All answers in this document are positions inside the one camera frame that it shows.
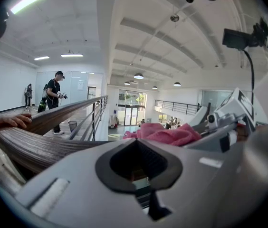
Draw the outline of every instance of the hand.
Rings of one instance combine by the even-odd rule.
[[[26,124],[29,123],[31,123],[31,114],[0,117],[0,128],[11,126],[26,129]]]

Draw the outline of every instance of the glass wall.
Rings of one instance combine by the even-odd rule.
[[[36,104],[39,104],[42,98],[43,88],[51,79],[55,77],[56,72],[37,73],[36,78]],[[61,93],[65,93],[68,99],[60,99],[59,105],[83,101],[87,99],[88,74],[80,72],[63,72],[65,79],[59,81]]]
[[[127,91],[126,104],[127,105],[138,105],[139,104],[139,92]]]
[[[146,98],[144,92],[119,90],[119,125],[138,125],[144,119]]]
[[[208,103],[210,102],[211,103],[210,113],[212,113],[231,93],[232,91],[203,90],[201,105],[208,106]]]

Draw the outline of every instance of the metal railing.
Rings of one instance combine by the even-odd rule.
[[[39,173],[69,154],[107,143],[107,141],[72,140],[88,117],[85,117],[77,126],[69,139],[43,136],[56,125],[70,118],[79,109],[92,105],[93,110],[88,115],[92,116],[92,121],[88,124],[81,139],[84,140],[88,136],[88,140],[95,140],[95,133],[102,120],[106,104],[107,96],[102,96],[41,112],[33,116],[32,123],[26,130],[14,127],[2,129],[0,131],[0,148],[11,160],[33,173]]]
[[[195,115],[199,110],[199,108],[201,107],[200,105],[184,104],[184,103],[160,101],[160,100],[155,100],[155,106],[172,110],[174,112],[185,113],[186,115]]]

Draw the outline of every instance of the ceiling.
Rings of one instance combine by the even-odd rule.
[[[19,1],[7,0],[6,5],[10,9]],[[17,50],[16,57],[36,66],[59,63],[63,60],[60,55],[69,52],[84,55],[72,58],[72,62],[102,63],[96,0],[38,0],[9,15],[7,31],[0,41],[3,51],[12,47]],[[42,56],[50,59],[33,60]]]
[[[18,1],[7,0],[7,7]],[[173,14],[178,22],[170,20]],[[175,81],[234,87],[248,85],[250,67],[242,53],[222,45],[223,30],[251,33],[259,18],[254,0],[39,0],[10,12],[0,51],[36,67],[69,63],[60,54],[82,53],[72,63],[103,65],[108,82],[111,74],[139,72],[159,89]],[[248,52],[259,80],[268,71],[266,53],[260,47]],[[33,60],[42,56],[50,59]]]

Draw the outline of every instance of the shoe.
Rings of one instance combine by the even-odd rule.
[[[54,135],[62,135],[62,134],[64,134],[64,131],[60,131],[58,133],[54,132]]]

